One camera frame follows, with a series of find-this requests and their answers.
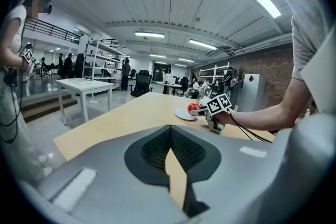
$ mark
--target cable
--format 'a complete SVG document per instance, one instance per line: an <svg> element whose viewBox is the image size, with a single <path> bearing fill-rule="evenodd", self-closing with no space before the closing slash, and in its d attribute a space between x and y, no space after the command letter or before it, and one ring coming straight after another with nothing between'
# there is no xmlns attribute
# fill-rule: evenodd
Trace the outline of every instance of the cable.
<svg viewBox="0 0 336 224"><path fill-rule="evenodd" d="M2 140L4 143L6 144L12 144L14 143L16 137L17 137L17 134L18 134L18 120L17 118L19 117L20 113L21 113L21 107L22 107L22 97L23 97L23 76L24 76L24 73L22 71L22 74L21 74L21 97L20 97L20 106L19 106L19 112L17 113L16 111L16 105L15 105L15 99L14 99L14 87L11 86L11 91L12 91L12 101L13 101L13 106L14 106L14 111L15 111L15 118L14 120L10 123L10 124L2 124L0 123L0 125L4 126L4 127L9 127L11 126L15 121L16 121L16 132L15 132L15 135L12 139L9 139L9 140L4 140L2 138L2 136L0 135L0 140Z"/></svg>
<svg viewBox="0 0 336 224"><path fill-rule="evenodd" d="M255 138L257 138L257 139L259 139L259 140L261 140L261 141L263 141L263 142L268 142L268 143L272 143L271 141L269 141L269 140L267 140L267 139L265 139L265 138L263 138L263 137L261 137L261 136L259 136L259 135L257 135L257 134L255 134L254 132L252 132L252 131L250 131L249 129L246 129L244 126L242 126L239 122L237 122L234 118L233 118L233 116L232 116L232 114L229 112L229 115L230 115L230 117L231 117L231 119L234 121L234 123L242 130L242 128L244 129L244 130L246 130L247 132L249 132L251 135L253 135Z"/></svg>

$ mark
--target brick wall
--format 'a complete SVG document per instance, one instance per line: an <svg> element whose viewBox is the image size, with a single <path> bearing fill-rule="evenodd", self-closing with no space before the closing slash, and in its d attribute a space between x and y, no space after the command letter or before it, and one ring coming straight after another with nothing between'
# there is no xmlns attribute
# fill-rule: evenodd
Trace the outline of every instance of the brick wall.
<svg viewBox="0 0 336 224"><path fill-rule="evenodd" d="M228 61L231 66L241 66L245 69L245 73L260 74L266 80L268 106L279 104L282 101L291 80L293 70L292 44L232 57L209 66L204 66L201 69L212 68L215 64L217 64L217 66L225 66ZM199 71L199 68L195 70L197 77Z"/></svg>

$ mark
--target red ball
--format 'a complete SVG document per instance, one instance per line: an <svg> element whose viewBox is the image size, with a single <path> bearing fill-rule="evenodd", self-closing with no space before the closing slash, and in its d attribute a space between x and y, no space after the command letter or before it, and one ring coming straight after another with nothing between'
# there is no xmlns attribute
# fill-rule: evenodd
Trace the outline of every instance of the red ball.
<svg viewBox="0 0 336 224"><path fill-rule="evenodd" d="M188 113L190 114L190 111L196 110L196 109L201 109L201 106L197 103L191 103L188 105Z"/></svg>

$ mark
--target metal shelving unit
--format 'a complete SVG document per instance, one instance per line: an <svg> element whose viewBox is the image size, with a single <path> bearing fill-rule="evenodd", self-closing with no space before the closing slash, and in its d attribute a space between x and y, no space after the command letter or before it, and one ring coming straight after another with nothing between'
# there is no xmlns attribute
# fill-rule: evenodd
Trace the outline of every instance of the metal shelving unit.
<svg viewBox="0 0 336 224"><path fill-rule="evenodd" d="M115 68L105 68L105 67L96 67L96 60L100 59L100 60L105 60L105 61L109 61L109 62L114 62L114 63L121 63L120 60L116 60L113 59L112 57L107 57L107 56L103 56L98 54L98 50L103 50L106 51L110 54L116 55L116 56L125 56L125 54L122 54L121 52L119 52L118 50L108 47L106 46L104 43L102 43L99 40L95 40L89 43L89 45L94 46L95 49L95 53L93 54L86 54L86 57L92 57L93 58L93 66L85 66L85 68L92 68L92 75L91 76L86 76L86 78L88 79L92 79L92 80L121 80L121 76L117 76L118 74L115 73L115 71L117 71ZM99 77L99 76L95 76L95 70L99 69L99 70L107 70L111 76L110 77Z"/></svg>
<svg viewBox="0 0 336 224"><path fill-rule="evenodd" d="M204 69L204 70L200 69L198 79L200 79L200 78L212 78L212 83L214 83L216 78L223 78L224 77L222 75L216 75L217 70L226 70L229 67L229 65L230 65L230 62L228 62L226 66L222 66L222 67L218 67L217 65L215 65L214 68L209 68L209 69ZM209 71L212 71L212 70L213 70L213 74L211 76L201 76L201 72L209 72Z"/></svg>

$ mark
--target railing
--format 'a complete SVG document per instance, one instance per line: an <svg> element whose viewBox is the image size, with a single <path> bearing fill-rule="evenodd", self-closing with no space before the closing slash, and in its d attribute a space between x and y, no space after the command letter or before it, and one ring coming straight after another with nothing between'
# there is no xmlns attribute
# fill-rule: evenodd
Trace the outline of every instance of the railing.
<svg viewBox="0 0 336 224"><path fill-rule="evenodd" d="M25 28L31 31L36 31L52 37L67 40L75 44L79 44L80 36L39 19L27 18Z"/></svg>
<svg viewBox="0 0 336 224"><path fill-rule="evenodd" d="M117 48L119 42L116 39L106 39L104 44L110 48Z"/></svg>

